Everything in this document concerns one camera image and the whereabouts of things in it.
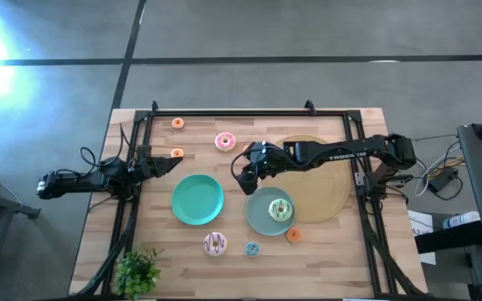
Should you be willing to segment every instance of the pink donut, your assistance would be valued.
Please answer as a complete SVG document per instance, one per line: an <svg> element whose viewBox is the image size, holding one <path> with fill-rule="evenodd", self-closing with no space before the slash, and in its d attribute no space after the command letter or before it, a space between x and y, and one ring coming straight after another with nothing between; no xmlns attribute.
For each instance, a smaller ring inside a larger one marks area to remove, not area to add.
<svg viewBox="0 0 482 301"><path fill-rule="evenodd" d="M211 232L204 239L204 251L211 256L218 256L224 253L227 245L226 237L219 232Z"/></svg>
<svg viewBox="0 0 482 301"><path fill-rule="evenodd" d="M215 146L221 151L230 151L235 146L235 137L232 133L220 133L215 138Z"/></svg>

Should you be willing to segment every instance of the blue donut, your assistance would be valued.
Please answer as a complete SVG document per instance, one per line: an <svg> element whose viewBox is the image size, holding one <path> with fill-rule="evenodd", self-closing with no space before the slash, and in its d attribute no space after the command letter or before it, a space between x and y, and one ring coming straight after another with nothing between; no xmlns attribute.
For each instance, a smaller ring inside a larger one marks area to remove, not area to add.
<svg viewBox="0 0 482 301"><path fill-rule="evenodd" d="M259 253L259 245L256 242L247 242L247 245L244 247L244 252L247 253L250 257L254 257Z"/></svg>

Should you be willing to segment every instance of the round wooden board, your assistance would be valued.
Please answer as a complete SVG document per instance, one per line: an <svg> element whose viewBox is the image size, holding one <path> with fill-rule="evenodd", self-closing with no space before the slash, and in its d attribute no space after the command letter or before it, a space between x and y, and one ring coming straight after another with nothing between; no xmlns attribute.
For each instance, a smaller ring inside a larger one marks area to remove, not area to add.
<svg viewBox="0 0 482 301"><path fill-rule="evenodd" d="M286 141L317 141L308 135L295 135ZM297 222L323 222L340 212L351 195L351 173L348 161L327 162L306 172L284 172L262 181L262 186L278 187L286 191L295 201Z"/></svg>

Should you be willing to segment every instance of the orange ring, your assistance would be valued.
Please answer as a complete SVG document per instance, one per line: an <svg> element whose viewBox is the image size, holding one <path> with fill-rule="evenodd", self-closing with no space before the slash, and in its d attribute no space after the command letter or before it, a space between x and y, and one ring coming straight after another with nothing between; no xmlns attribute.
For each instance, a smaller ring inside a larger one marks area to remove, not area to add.
<svg viewBox="0 0 482 301"><path fill-rule="evenodd" d="M172 120L172 127L174 129L181 129L185 125L185 122L183 122L183 119L181 118L174 118Z"/></svg>
<svg viewBox="0 0 482 301"><path fill-rule="evenodd" d="M298 242L300 240L300 230L297 228L291 228L285 236L290 242Z"/></svg>
<svg viewBox="0 0 482 301"><path fill-rule="evenodd" d="M183 157L183 150L182 149L174 149L171 152L172 158Z"/></svg>

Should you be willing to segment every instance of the green donut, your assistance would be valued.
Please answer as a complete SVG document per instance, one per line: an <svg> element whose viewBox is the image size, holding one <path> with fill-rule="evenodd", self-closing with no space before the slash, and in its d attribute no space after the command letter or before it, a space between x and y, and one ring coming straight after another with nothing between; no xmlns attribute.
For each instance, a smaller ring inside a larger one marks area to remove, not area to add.
<svg viewBox="0 0 482 301"><path fill-rule="evenodd" d="M276 199L269 205L269 214L277 222L285 222L290 219L293 207L285 199Z"/></svg>

